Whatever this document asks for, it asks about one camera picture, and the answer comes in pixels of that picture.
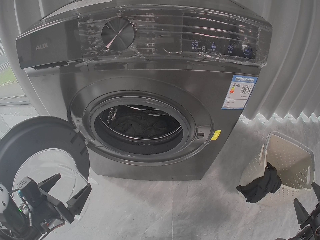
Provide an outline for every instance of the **marble floor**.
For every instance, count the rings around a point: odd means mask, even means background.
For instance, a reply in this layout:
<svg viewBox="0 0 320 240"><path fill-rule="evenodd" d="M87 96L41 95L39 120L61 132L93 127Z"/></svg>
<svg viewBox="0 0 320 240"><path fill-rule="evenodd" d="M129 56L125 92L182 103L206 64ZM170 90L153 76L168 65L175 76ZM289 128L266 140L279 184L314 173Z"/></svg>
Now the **marble floor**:
<svg viewBox="0 0 320 240"><path fill-rule="evenodd" d="M0 136L37 116L31 106L0 107ZM46 239L218 240L293 237L299 229L292 203L278 207L249 204L237 191L245 166L277 130L314 151L315 182L320 182L320 122L317 118L239 120L209 171L198 181L154 182L109 178L90 172L89 207L70 231ZM299 200L310 212L310 191Z"/></svg>

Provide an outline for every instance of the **plastic wrap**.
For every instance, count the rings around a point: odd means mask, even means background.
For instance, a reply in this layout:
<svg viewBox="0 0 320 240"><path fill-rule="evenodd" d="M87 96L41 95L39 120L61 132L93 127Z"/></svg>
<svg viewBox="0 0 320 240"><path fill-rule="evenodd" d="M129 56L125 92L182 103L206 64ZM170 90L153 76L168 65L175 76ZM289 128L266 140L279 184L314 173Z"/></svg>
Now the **plastic wrap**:
<svg viewBox="0 0 320 240"><path fill-rule="evenodd" d="M102 29L115 18L130 21L135 34L123 51L106 48ZM183 6L132 5L78 16L83 59L122 62L130 59L180 59L234 62L263 67L272 28L261 22L213 10Z"/></svg>

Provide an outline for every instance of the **basket handle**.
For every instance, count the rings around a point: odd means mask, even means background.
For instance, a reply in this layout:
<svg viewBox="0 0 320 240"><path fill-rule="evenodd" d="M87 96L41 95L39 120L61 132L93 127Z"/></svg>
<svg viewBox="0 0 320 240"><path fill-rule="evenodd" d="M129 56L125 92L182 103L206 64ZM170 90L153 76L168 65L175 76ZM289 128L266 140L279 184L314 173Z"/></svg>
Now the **basket handle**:
<svg viewBox="0 0 320 240"><path fill-rule="evenodd" d="M263 149L264 149L264 144L261 147L261 151L260 151L260 157L259 157L259 165L261 164L261 160L262 160L262 155L263 155Z"/></svg>

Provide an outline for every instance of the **laundry basket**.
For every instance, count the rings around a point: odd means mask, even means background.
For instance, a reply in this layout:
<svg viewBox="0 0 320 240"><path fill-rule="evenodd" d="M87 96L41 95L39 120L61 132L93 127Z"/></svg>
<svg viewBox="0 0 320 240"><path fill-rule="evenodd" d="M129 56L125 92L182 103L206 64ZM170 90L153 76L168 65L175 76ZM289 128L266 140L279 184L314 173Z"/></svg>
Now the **laundry basket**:
<svg viewBox="0 0 320 240"><path fill-rule="evenodd" d="M240 185L246 186L254 179L262 177L267 162L277 169L282 185L276 193L268 193L258 202L259 204L275 206L293 202L298 195L312 189L311 183L315 175L312 150L276 131L268 135L260 153L246 166Z"/></svg>

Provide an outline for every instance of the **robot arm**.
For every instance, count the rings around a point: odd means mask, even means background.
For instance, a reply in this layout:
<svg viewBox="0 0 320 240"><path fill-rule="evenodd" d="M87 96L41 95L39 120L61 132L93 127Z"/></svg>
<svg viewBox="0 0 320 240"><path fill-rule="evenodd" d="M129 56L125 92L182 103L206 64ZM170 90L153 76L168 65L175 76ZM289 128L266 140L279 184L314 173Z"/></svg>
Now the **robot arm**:
<svg viewBox="0 0 320 240"><path fill-rule="evenodd" d="M0 184L0 239L38 240L66 222L71 224L74 221L90 195L91 185L88 183L80 190L66 207L48 194L60 178L61 175L56 174L39 184L29 177L23 178L16 189L23 201L21 207Z"/></svg>

